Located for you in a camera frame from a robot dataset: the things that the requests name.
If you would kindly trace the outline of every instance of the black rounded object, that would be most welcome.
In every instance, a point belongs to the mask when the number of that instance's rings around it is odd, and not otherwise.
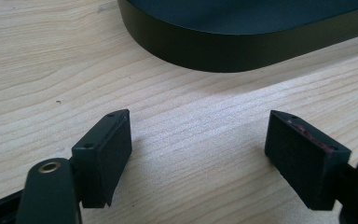
[[[240,72],[358,36],[358,0],[118,0],[131,36],[170,63]]]

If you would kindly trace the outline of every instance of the small hole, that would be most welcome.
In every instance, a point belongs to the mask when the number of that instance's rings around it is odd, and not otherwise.
[[[61,166],[61,164],[57,161],[49,162],[49,163],[42,165],[39,168],[39,172],[42,174],[51,173],[53,171],[56,171],[60,166]]]
[[[84,145],[84,147],[94,147],[94,144],[92,144],[92,143],[87,143],[86,145]]]

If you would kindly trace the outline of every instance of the wood grain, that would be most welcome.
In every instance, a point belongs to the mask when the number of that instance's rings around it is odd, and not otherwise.
[[[131,111],[133,152],[112,207],[84,223],[337,223],[311,212],[263,149],[269,111],[296,114],[358,162],[358,38],[251,72],[163,62],[116,1],[0,1],[0,198],[104,114]]]

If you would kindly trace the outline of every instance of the black clamp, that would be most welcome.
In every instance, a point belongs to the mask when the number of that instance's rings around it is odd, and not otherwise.
[[[0,223],[81,223],[79,202],[111,205],[131,152],[130,111],[107,114],[72,147],[70,160],[31,168],[24,190],[0,200]]]
[[[312,210],[343,207],[340,223],[358,224],[358,165],[348,165],[351,151],[305,120],[271,111],[266,155]]]

